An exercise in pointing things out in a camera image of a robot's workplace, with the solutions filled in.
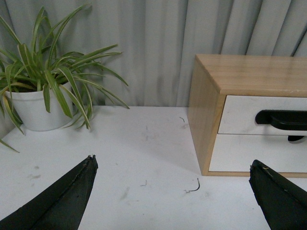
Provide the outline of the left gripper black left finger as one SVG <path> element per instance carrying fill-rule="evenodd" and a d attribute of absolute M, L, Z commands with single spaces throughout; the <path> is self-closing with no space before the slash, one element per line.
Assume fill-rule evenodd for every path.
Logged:
<path fill-rule="evenodd" d="M 88 156 L 51 186 L 0 222 L 2 230 L 76 230 L 89 201 L 98 169 Z"/>

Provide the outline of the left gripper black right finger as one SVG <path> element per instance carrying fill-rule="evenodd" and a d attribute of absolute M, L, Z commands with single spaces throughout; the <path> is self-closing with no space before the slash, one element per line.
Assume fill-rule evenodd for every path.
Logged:
<path fill-rule="evenodd" d="M 307 228 L 307 192 L 259 160 L 250 167 L 250 186 L 272 230 Z"/>

